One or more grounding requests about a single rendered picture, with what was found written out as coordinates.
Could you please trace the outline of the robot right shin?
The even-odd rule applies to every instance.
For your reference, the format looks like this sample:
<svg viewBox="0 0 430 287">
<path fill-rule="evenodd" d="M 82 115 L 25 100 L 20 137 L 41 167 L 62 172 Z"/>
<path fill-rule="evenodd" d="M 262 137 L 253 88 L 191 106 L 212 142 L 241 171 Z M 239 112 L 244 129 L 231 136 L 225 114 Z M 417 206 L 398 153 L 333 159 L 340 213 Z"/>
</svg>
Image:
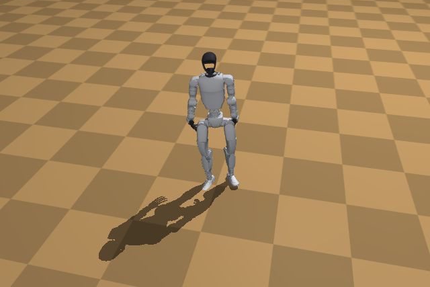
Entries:
<svg viewBox="0 0 430 287">
<path fill-rule="evenodd" d="M 210 178 L 210 181 L 212 179 L 212 158 L 206 159 L 204 156 L 202 156 L 202 166 L 204 168 L 204 171 L 206 173 L 207 179 Z"/>
</svg>

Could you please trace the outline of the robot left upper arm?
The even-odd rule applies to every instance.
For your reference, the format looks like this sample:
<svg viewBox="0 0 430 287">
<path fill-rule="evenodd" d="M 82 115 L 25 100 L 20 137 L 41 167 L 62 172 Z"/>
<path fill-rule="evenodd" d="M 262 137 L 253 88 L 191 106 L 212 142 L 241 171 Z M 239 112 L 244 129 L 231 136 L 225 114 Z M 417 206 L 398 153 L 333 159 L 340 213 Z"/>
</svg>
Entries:
<svg viewBox="0 0 430 287">
<path fill-rule="evenodd" d="M 224 83 L 226 84 L 227 93 L 228 93 L 228 98 L 226 98 L 227 104 L 229 106 L 235 105 L 235 103 L 234 103 L 234 95 L 235 95 L 234 78 L 232 75 L 223 75 L 222 77 L 223 77 Z"/>
</svg>

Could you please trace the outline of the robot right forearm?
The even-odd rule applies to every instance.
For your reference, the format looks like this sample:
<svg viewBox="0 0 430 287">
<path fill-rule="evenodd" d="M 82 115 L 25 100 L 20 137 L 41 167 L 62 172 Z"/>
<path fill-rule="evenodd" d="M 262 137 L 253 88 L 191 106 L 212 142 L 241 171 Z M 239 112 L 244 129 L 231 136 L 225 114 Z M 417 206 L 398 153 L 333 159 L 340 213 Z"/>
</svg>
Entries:
<svg viewBox="0 0 430 287">
<path fill-rule="evenodd" d="M 189 106 L 189 100 L 188 100 L 187 109 L 188 109 L 188 112 L 187 112 L 187 118 L 186 118 L 186 120 L 189 123 L 190 120 L 194 120 L 196 107 Z"/>
</svg>

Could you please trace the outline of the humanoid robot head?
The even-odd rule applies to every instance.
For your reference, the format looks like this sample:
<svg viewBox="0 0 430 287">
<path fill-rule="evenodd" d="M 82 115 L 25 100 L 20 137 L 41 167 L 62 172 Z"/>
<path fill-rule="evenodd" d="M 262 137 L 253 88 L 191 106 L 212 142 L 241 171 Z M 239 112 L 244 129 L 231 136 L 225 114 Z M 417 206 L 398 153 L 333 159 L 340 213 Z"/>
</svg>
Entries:
<svg viewBox="0 0 430 287">
<path fill-rule="evenodd" d="M 204 64 L 214 64 L 214 68 L 205 68 Z M 204 70 L 207 72 L 208 75 L 205 75 L 206 77 L 215 77 L 217 74 L 213 75 L 215 73 L 214 69 L 216 67 L 216 55 L 213 52 L 206 52 L 202 57 L 202 65 Z"/>
</svg>

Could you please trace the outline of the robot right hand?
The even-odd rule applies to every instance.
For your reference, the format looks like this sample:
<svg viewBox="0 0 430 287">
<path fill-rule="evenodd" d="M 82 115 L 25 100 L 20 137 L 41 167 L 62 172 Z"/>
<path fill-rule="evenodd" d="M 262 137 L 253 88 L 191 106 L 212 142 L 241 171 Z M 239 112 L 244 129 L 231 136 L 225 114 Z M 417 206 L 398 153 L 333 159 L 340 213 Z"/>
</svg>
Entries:
<svg viewBox="0 0 430 287">
<path fill-rule="evenodd" d="M 197 124 L 194 124 L 193 120 L 190 120 L 188 123 L 195 131 L 197 131 Z"/>
</svg>

